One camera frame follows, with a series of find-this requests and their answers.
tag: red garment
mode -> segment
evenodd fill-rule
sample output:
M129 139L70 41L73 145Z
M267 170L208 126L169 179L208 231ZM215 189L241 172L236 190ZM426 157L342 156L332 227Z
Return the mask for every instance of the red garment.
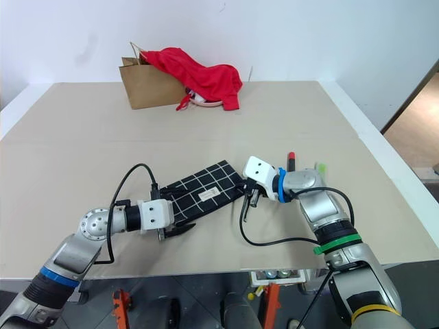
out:
M180 48L141 51L141 56L160 71L173 75L184 86L206 100L221 100L226 111L239 108L238 91L242 87L242 82L237 69L233 66L225 64L202 66Z

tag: cable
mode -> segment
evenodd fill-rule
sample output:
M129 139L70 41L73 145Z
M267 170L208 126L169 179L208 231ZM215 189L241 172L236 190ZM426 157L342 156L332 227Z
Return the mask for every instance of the cable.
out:
M292 197L293 197L293 199L295 199L300 194L308 193L308 192L312 192L312 191L331 191L331 192L337 193L338 195L343 197L344 201L346 201L348 208L349 208L349 217L351 218L351 224L352 224L352 226L354 226L354 224L355 224L354 209L352 207L351 201L346 194L344 194L340 190L337 190L336 188L325 187L325 186L306 188L306 189L300 190L298 192L292 192L293 193Z
M340 190L337 190L336 188L325 187L325 186L306 188L306 189L300 190L298 192L294 192L292 195L292 198L295 199L300 194L304 194L304 193L308 193L308 192L312 192L312 191L331 191L331 192L337 193L338 195L342 196L344 201L346 201L346 203L348 205L349 217L351 218L352 226L354 226L355 218L354 218L354 210L353 210L351 201L346 194L344 194ZM317 242L316 240L308 239L308 238L300 238L300 237L286 238L286 239L275 240L275 241L271 241L271 242L262 242L262 243L251 241L244 233L244 227L243 227L243 223L242 223L244 220L244 217L246 215L245 214L246 209L248 209L248 202L249 201L250 200L249 200L248 195L245 194L244 195L244 202L243 202L242 209L241 209L241 214L239 216L239 229L241 230L242 237L244 238L245 241L247 241L247 243L254 245L254 246L257 246L257 247L265 247L267 245L277 245L278 243L284 243L284 242L290 242L290 241L306 241L306 242L315 243L316 245L319 245L319 242Z
M112 245L111 245L111 225L112 225L112 214L114 212L115 206L116 206L116 199L117 196L119 195L120 190L122 189L122 186L125 184L125 181L127 180L128 176L131 175L131 173L136 170L139 167L143 167L145 168L150 177L151 177L151 181L152 181L152 188L157 189L158 185L156 183L156 179L154 177L154 175L152 174L151 169L144 163L138 163L135 166L133 166L126 174L125 176L122 178L121 182L119 183L115 194L112 197L111 203L110 203L110 208L108 209L108 219L107 219L107 231L106 231L106 239L107 239L107 249L108 249L108 255L110 256L110 260L98 260L95 262L95 264L112 264L115 261L115 256L112 252Z
M286 239L281 239L281 240L276 240L276 241L272 241L272 242L262 242L262 243L258 243L258 242L253 242L251 241L246 234L244 233L244 228L242 226L242 221L244 220L244 213L246 212L246 204L249 202L249 198L248 195L245 194L244 196L244 203L242 205L242 209L241 209L241 214L239 216L239 229L241 230L241 235L244 238L245 241L247 241L249 244L251 245L255 245L257 247L265 247L267 245L276 245L278 243L283 243L283 242L288 242L288 241L306 241L306 242L310 242L310 243L315 243L316 245L319 244L319 242L317 242L316 240L313 239L308 239L308 238L286 238Z
M316 295L314 296L312 302L310 303L310 305L308 306L307 310L305 311L305 314L303 315L302 319L299 322L299 325L297 326L297 329L300 329L300 327L304 324L305 320L308 317L309 312L311 311L311 309L313 308L314 304L317 302L318 298L320 297L320 294L323 291L324 286L326 286L327 282L329 281L329 278L332 276L333 274L333 270L330 269L327 276L324 277L324 280L322 282L322 284L320 285L320 288L318 289Z

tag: green object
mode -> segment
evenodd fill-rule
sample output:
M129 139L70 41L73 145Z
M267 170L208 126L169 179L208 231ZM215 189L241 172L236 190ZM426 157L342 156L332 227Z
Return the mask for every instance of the green object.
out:
M316 164L314 165L314 169L318 171L323 180L326 180L328 167L324 163L316 162Z
M325 251L330 250L334 247L337 247L338 245L342 245L343 243L351 242L351 241L355 241L355 240L361 240L361 237L359 234L351 234L348 236L343 236L342 238L325 243L324 245L321 245L320 247L315 247L314 254L321 255Z

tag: yellow ring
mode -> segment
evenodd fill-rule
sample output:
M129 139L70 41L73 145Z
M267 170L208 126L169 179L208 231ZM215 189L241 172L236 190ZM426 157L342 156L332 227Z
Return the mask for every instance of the yellow ring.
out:
M371 305L366 305L363 307L360 307L359 309L357 309L354 314L352 314L351 317L351 323L353 324L355 319L363 314L364 312L368 312L370 310L386 310L388 312L392 312L395 313L396 315L401 316L400 312L398 312L397 310L395 310L394 308L387 306L387 305L381 305L381 304L371 304Z

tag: green ring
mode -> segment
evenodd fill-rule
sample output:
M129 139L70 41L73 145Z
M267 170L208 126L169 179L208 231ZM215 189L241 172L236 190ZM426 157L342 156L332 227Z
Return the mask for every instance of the green ring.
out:
M315 247L314 254L321 255L325 251L330 250L334 247L337 247L338 245L342 245L346 242L351 242L351 241L355 241L355 240L361 240L361 237L359 234L351 234L351 235L343 236L342 238L325 243L324 245L321 245L320 247Z

